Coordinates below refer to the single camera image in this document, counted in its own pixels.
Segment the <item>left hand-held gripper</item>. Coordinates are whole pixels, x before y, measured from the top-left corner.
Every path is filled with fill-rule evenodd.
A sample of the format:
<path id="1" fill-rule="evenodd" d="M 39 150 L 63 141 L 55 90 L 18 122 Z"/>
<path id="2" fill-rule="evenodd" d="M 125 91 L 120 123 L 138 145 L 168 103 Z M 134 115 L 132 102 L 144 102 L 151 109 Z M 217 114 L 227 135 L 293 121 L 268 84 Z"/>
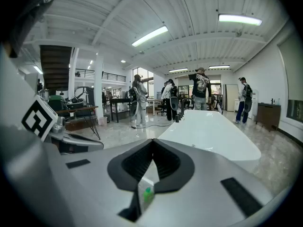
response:
<path id="1" fill-rule="evenodd" d="M 59 116 L 39 95 L 22 118 L 22 125 L 41 141 L 54 144 L 61 154 L 103 150 L 104 144 L 67 130 L 66 119 Z"/>

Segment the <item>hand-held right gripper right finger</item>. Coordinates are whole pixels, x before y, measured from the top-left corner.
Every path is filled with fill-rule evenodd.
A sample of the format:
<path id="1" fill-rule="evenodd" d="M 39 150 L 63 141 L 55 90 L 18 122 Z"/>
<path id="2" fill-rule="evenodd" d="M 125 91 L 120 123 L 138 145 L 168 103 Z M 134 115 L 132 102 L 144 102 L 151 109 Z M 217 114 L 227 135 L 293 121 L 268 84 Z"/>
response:
<path id="1" fill-rule="evenodd" d="M 193 159 L 174 142 L 154 139 L 153 161 L 159 177 L 154 186 L 156 193 L 179 191 L 195 172 Z"/>

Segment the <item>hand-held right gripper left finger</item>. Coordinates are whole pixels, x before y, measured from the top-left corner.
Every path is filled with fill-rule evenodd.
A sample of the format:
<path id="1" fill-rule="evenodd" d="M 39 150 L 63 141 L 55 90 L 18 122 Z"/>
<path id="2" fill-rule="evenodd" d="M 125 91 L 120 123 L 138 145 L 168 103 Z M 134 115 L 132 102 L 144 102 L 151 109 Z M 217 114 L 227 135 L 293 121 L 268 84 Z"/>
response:
<path id="1" fill-rule="evenodd" d="M 146 140 L 130 150 L 112 158 L 107 165 L 108 175 L 117 188 L 133 193 L 129 207 L 118 213 L 119 216 L 132 222 L 136 222 L 142 214 L 138 183 L 141 181 L 152 162 L 152 143 L 153 140 Z"/>

